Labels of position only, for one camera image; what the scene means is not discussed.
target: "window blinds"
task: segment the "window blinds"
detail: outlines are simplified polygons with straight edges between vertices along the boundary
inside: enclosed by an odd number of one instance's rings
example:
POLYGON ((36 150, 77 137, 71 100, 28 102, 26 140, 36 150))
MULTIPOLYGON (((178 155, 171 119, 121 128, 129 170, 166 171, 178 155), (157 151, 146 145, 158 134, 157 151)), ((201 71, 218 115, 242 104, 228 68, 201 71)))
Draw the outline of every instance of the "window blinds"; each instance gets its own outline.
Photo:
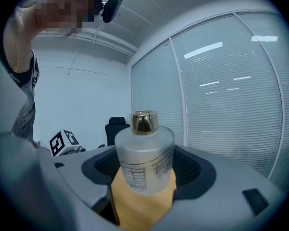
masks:
POLYGON ((281 97, 253 36, 238 18, 226 16, 172 41, 184 87, 187 145, 241 160, 267 177, 280 141, 281 97))
POLYGON ((284 99, 284 134, 270 180, 284 191, 289 190, 289 28, 270 13, 242 13, 238 16, 261 40, 272 59, 284 99))
POLYGON ((177 68, 169 41, 131 69, 132 110, 155 110, 159 125, 171 129, 183 144, 183 114, 177 68))

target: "black rubber pad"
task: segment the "black rubber pad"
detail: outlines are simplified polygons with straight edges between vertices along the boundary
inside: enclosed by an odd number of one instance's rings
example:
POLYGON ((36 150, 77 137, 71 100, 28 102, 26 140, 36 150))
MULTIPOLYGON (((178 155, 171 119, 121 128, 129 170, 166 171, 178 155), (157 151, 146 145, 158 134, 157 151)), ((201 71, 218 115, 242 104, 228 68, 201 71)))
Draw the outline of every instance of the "black rubber pad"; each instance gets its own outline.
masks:
POLYGON ((269 206, 266 199, 256 188, 244 190, 242 193, 246 198, 248 204, 250 205, 255 216, 269 206))
POLYGON ((172 168, 177 185, 173 201, 199 198, 216 180, 215 168, 209 161, 177 145, 174 146, 172 168))
POLYGON ((63 163, 55 163, 54 166, 55 166, 56 168, 59 168, 59 167, 63 167, 64 164, 63 164, 63 163))
POLYGON ((86 160, 81 166, 81 171, 95 184, 110 186, 119 168, 117 151, 113 147, 86 160))

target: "black headset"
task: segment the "black headset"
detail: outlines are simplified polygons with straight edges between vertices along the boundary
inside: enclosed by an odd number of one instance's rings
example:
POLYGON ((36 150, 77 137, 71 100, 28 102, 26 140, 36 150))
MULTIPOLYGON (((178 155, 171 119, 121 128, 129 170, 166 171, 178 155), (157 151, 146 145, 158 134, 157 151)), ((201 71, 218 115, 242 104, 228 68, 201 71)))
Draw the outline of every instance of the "black headset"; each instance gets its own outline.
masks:
POLYGON ((105 23, 109 23, 116 16, 123 0, 108 0, 103 3, 103 0, 94 0, 94 9, 89 12, 88 21, 94 21, 94 16, 98 15, 103 10, 102 17, 105 23))

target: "necklace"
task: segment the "necklace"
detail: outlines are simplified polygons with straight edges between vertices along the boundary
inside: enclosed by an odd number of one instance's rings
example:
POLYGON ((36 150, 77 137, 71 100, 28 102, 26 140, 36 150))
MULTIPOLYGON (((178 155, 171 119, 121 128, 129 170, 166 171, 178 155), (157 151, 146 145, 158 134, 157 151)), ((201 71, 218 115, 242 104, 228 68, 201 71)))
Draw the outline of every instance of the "necklace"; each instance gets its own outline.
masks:
POLYGON ((13 71, 14 71, 15 73, 18 73, 18 66, 19 66, 19 63, 21 63, 21 62, 24 60, 24 58, 25 58, 25 57, 30 53, 30 51, 31 51, 31 49, 30 49, 30 50, 25 54, 25 56, 24 56, 20 61, 17 60, 17 55, 18 55, 18 53, 17 53, 18 32, 19 32, 19 28, 18 28, 18 30, 17 30, 17 33, 16 33, 16 39, 15 39, 15 55, 16 55, 16 64, 15 64, 15 67, 13 68, 13 71))

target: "frosted glass bottle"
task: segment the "frosted glass bottle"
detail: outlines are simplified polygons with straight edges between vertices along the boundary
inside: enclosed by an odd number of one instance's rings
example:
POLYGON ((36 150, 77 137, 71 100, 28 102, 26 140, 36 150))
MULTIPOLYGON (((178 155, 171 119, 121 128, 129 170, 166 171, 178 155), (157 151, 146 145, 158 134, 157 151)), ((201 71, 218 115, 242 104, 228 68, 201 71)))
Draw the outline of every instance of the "frosted glass bottle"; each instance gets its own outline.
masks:
POLYGON ((130 114, 131 127, 120 131, 115 145, 129 188, 140 195, 154 195, 169 182, 174 147, 173 132, 158 125, 158 114, 130 114))

